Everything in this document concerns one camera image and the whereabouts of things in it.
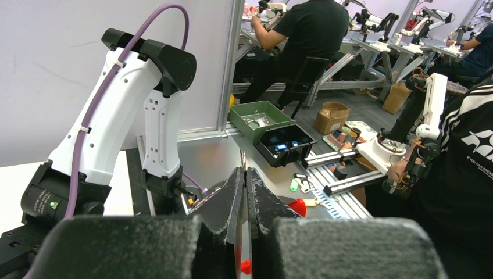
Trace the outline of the silver key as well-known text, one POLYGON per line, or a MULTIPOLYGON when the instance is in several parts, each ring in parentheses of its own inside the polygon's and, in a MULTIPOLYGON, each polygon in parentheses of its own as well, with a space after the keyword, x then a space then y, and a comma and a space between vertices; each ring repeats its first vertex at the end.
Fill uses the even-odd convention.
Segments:
POLYGON ((248 170, 247 157, 246 157, 246 152, 242 149, 240 149, 240 159, 241 159, 241 168, 243 169, 244 172, 246 172, 248 170))

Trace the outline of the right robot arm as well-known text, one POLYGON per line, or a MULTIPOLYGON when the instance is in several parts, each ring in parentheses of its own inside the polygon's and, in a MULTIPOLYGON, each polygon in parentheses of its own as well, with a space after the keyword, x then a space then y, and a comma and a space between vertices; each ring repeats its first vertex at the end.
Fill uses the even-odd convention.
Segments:
POLYGON ((186 193, 178 155, 178 113, 197 71, 196 57, 110 28, 98 82, 77 121, 39 165, 20 200, 22 224, 1 235, 1 277, 22 278, 66 213, 102 215, 118 154, 137 113, 145 111, 142 186, 155 213, 174 214, 186 193))

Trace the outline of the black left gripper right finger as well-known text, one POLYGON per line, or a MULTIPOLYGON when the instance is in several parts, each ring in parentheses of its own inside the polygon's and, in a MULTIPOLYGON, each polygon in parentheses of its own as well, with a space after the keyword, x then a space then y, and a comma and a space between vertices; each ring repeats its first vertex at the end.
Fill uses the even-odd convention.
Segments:
POLYGON ((396 218, 307 219, 246 171, 253 278, 446 278, 424 230, 396 218))

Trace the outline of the metal key holder red handle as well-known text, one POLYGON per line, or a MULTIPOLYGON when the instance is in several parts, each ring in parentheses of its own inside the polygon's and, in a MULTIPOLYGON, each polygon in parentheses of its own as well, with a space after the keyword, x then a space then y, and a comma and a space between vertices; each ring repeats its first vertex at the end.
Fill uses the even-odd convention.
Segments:
POLYGON ((305 203, 305 200, 302 198, 287 198, 285 203, 297 214, 299 214, 302 217, 306 217, 307 213, 307 206, 305 203))

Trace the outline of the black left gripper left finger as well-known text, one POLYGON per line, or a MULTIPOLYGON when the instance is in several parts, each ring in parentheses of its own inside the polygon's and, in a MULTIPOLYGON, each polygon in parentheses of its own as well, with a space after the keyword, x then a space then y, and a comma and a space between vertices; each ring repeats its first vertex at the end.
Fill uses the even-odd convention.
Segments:
POLYGON ((75 217, 48 234, 30 278, 238 278, 244 170, 188 216, 75 217))

